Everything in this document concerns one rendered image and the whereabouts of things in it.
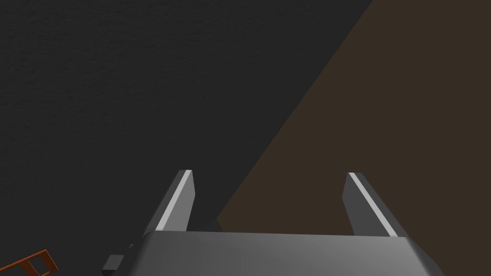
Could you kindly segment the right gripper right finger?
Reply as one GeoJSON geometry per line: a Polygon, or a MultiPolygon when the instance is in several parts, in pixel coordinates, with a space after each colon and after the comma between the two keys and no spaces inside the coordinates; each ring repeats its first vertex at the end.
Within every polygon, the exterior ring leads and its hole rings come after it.
{"type": "Polygon", "coordinates": [[[408,237],[362,173],[347,173],[342,201],[355,235],[408,237]]]}

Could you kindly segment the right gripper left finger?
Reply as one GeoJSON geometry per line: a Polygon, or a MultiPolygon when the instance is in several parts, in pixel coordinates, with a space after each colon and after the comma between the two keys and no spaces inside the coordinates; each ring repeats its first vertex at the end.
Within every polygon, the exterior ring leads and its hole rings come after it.
{"type": "Polygon", "coordinates": [[[169,185],[143,234],[152,231],[186,231],[195,195],[192,171],[180,170],[169,185]]]}

